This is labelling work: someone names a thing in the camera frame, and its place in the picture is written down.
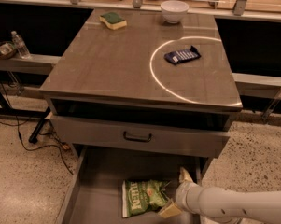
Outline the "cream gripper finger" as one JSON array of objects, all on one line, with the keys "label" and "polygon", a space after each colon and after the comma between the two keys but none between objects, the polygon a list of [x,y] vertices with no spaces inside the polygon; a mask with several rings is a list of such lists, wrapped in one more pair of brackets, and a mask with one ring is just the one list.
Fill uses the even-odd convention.
[{"label": "cream gripper finger", "polygon": [[179,182],[193,182],[193,179],[191,178],[189,172],[184,167],[181,167],[179,169]]},{"label": "cream gripper finger", "polygon": [[182,210],[176,205],[176,203],[170,199],[164,207],[158,212],[158,215],[162,218],[175,217],[182,213]]}]

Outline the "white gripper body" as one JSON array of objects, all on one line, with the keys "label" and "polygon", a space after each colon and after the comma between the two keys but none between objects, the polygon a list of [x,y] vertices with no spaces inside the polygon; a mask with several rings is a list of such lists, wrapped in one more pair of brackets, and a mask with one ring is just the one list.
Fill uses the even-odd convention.
[{"label": "white gripper body", "polygon": [[204,191],[205,188],[202,186],[194,182],[185,181],[181,183],[176,190],[176,205],[184,211],[202,215],[204,212],[201,195]]}]

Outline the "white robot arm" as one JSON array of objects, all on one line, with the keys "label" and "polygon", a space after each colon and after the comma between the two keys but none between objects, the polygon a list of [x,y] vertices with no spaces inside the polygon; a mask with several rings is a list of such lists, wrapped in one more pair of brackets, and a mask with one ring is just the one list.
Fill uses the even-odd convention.
[{"label": "white robot arm", "polygon": [[182,212],[197,214],[221,224],[235,224],[240,218],[264,224],[281,224],[281,191],[238,192],[218,187],[202,187],[189,172],[180,168],[174,199],[158,212],[163,218]]}]

